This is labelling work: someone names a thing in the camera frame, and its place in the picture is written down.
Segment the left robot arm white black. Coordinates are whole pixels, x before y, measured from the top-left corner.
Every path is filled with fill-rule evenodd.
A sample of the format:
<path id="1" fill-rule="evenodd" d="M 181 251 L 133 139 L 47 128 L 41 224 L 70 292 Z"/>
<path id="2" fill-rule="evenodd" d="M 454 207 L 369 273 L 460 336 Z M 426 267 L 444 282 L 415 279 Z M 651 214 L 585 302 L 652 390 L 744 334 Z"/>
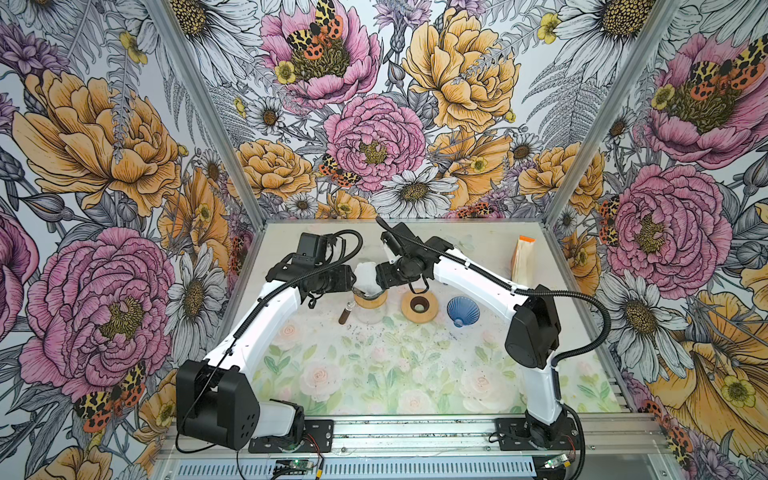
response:
<path id="1" fill-rule="evenodd" d="M 255 439 L 296 447 L 305 436 L 301 406 L 260 400 L 251 385 L 262 358 L 285 322 L 303 304 L 328 293 L 348 293 L 356 277 L 349 264 L 362 249 L 353 230 L 304 233 L 295 252 L 266 274 L 255 303 L 233 330 L 199 361 L 177 371 L 177 433 L 239 451 Z"/>

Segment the white paper coffee filter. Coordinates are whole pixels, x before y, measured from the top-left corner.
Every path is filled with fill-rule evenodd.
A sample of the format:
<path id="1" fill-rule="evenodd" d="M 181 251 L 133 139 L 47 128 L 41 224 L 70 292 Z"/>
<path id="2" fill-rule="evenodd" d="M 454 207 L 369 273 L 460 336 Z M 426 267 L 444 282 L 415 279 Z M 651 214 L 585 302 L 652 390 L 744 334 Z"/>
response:
<path id="1" fill-rule="evenodd" d="M 367 293 L 384 290 L 377 281 L 377 264 L 373 261 L 358 263 L 354 269 L 355 282 L 353 287 L 360 288 Z"/>

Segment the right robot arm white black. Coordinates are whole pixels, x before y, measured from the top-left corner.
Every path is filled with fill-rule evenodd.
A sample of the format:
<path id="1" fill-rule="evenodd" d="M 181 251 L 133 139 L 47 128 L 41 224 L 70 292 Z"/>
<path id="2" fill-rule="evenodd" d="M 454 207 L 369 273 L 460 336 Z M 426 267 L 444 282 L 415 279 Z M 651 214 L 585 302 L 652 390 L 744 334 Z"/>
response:
<path id="1" fill-rule="evenodd" d="M 526 394 L 524 425 L 516 436 L 539 449 L 553 446 L 567 429 L 567 414 L 557 386 L 555 353 L 561 324 L 554 292 L 546 287 L 530 290 L 466 257 L 446 240 L 433 236 L 426 242 L 406 224 L 376 223 L 389 261 L 375 267 L 376 283 L 388 290 L 431 281 L 457 289 L 485 306 L 508 324 L 504 348 L 522 368 Z"/>

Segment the grey glass dripper cone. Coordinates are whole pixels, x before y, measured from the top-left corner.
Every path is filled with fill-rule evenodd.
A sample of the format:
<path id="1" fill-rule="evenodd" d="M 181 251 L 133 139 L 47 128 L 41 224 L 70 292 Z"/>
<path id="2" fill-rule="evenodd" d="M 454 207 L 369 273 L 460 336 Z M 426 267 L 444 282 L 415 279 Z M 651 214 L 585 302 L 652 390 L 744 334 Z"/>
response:
<path id="1" fill-rule="evenodd" d="M 379 297 L 383 296 L 386 293 L 386 290 L 379 290 L 379 291 L 374 292 L 374 293 L 367 293 L 366 291 L 364 291 L 364 290 L 362 290 L 360 288 L 353 287 L 352 288 L 352 293 L 354 294 L 355 297 L 361 298 L 362 300 L 373 301 L 373 300 L 376 300 Z"/>

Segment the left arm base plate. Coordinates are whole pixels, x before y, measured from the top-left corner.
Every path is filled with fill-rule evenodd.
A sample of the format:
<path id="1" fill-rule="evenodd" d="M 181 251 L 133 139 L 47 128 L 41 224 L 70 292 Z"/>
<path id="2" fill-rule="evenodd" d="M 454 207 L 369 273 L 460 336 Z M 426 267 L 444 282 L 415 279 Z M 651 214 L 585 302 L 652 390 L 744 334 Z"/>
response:
<path id="1" fill-rule="evenodd" d="M 299 419 L 287 435 L 254 437 L 247 447 L 252 454 L 329 453 L 332 449 L 334 421 Z"/>

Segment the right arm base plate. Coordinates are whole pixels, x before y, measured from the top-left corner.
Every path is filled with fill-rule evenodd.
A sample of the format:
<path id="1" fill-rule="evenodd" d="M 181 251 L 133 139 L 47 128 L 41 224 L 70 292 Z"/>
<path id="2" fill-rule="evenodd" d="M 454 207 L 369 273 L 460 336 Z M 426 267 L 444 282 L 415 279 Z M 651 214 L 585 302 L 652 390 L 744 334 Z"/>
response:
<path id="1" fill-rule="evenodd" d="M 488 436 L 501 451 L 576 451 L 582 447 L 580 430 L 570 417 L 546 425 L 528 418 L 497 418 Z"/>

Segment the blue glass dripper cone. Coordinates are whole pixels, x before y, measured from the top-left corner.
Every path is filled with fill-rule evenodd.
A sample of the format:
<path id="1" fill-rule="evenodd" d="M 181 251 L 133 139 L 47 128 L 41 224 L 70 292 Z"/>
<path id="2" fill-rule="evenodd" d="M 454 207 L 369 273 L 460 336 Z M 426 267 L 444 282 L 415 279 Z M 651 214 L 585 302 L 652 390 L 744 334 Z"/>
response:
<path id="1" fill-rule="evenodd" d="M 452 298 L 446 306 L 446 313 L 457 328 L 474 325 L 481 316 L 477 303 L 465 296 Z"/>

